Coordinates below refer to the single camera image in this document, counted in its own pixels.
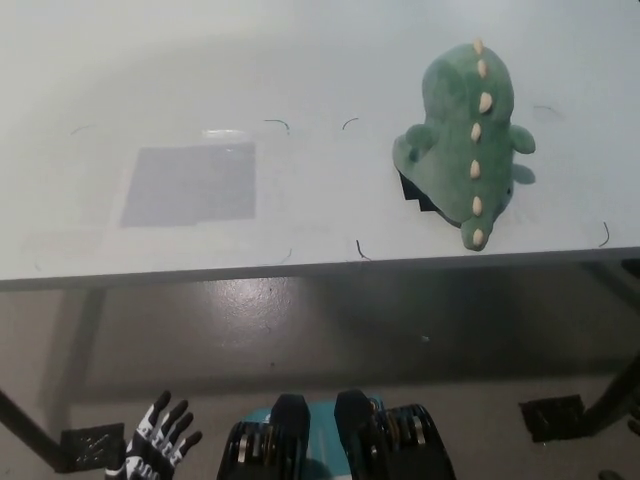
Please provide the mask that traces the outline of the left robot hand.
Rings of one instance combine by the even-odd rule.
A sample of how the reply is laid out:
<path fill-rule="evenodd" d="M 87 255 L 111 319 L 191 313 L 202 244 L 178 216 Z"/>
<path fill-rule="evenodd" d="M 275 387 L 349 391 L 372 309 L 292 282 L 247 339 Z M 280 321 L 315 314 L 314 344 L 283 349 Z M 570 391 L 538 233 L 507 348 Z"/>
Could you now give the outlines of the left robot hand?
<path fill-rule="evenodd" d="M 133 435 L 122 440 L 104 470 L 105 479 L 171 480 L 187 453 L 203 438 L 201 431 L 185 431 L 194 420 L 189 402 L 179 401 L 167 410 L 172 395 L 165 390 L 148 408 Z"/>

